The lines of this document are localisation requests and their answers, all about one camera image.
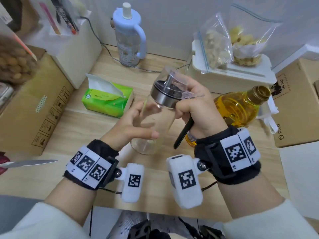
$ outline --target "wooden table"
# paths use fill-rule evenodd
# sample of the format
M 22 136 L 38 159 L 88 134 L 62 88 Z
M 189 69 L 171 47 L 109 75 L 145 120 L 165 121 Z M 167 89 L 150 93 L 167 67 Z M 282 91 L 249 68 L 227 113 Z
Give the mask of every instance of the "wooden table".
M 116 47 L 109 46 L 114 57 L 118 57 Z M 184 61 L 148 54 L 139 64 L 152 70 L 162 70 L 164 65 L 179 67 Z M 102 51 L 91 73 L 108 81 L 131 86 L 134 88 L 135 100 L 145 99 L 158 74 L 145 72 L 140 69 L 126 68 L 111 59 L 106 50 Z M 87 110 L 81 102 L 88 88 L 87 79 L 79 90 L 75 91 L 58 123 L 46 149 L 41 157 L 34 159 L 56 159 L 58 162 L 23 168 L 9 169 L 0 178 L 0 194 L 13 195 L 35 199 L 45 199 L 56 184 L 62 179 L 65 165 L 82 145 L 100 138 L 117 122 L 117 118 Z M 189 210 L 180 209 L 175 203 L 165 161 L 167 157 L 176 154 L 194 155 L 194 150 L 184 140 L 177 150 L 173 143 L 182 130 L 184 122 L 174 121 L 160 152 L 151 155 L 141 155 L 128 144 L 117 159 L 119 166 L 125 167 L 128 162 L 143 164 L 145 176 L 141 197 L 136 203 L 122 202 L 120 195 L 99 191 L 95 205 L 113 207 L 134 211 L 144 211 L 168 215 L 180 215 L 215 221 L 231 220 L 229 211 L 217 185 L 203 192 L 204 201 L 201 206 Z M 288 198 L 289 192 L 278 149 L 275 147 L 273 135 L 255 120 L 249 126 L 250 134 L 258 147 L 262 158 L 262 171 L 281 195 Z M 21 156 L 8 155 L 12 160 Z M 199 176 L 202 187 L 215 181 L 214 177 L 205 172 Z M 107 188 L 121 190 L 120 182 L 114 181 Z

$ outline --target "sleeve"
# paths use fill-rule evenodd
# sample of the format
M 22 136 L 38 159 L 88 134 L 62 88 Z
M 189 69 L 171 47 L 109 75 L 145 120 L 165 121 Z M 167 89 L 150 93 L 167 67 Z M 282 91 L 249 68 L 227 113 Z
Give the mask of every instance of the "sleeve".
M 223 232 L 227 239 L 319 239 L 289 200 L 271 210 L 225 223 Z
M 0 238 L 89 239 L 83 228 L 57 208 L 39 202 Z

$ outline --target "white foam pad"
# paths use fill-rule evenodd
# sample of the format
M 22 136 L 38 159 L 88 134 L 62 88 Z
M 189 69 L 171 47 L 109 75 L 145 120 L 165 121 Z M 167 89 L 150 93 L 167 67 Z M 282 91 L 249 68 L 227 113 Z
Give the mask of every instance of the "white foam pad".
M 144 166 L 136 163 L 128 163 L 127 167 L 122 170 L 123 189 L 121 198 L 124 202 L 137 202 L 143 184 Z
M 198 181 L 198 168 L 190 155 L 176 155 L 166 160 L 174 199 L 182 209 L 201 205 L 203 193 Z

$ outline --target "bottle handle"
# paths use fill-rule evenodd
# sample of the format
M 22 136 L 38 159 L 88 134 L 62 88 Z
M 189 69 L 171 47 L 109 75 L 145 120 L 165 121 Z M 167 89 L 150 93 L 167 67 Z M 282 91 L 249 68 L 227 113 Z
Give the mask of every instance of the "bottle handle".
M 143 29 L 139 26 L 139 25 L 135 25 L 134 26 L 135 31 L 138 33 L 138 35 L 141 38 L 141 48 L 140 48 L 140 52 L 138 52 L 136 54 L 136 56 L 142 60 L 145 58 L 146 56 L 146 36 L 145 33 L 143 31 Z

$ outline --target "stainless steel lid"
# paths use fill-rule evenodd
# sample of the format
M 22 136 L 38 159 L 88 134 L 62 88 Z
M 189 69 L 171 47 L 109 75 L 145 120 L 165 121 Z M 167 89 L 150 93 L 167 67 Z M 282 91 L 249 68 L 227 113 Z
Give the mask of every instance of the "stainless steel lid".
M 187 91 L 187 81 L 179 74 L 171 67 L 163 68 L 151 89 L 151 97 L 157 103 L 175 108 L 176 103 L 182 99 L 183 93 Z

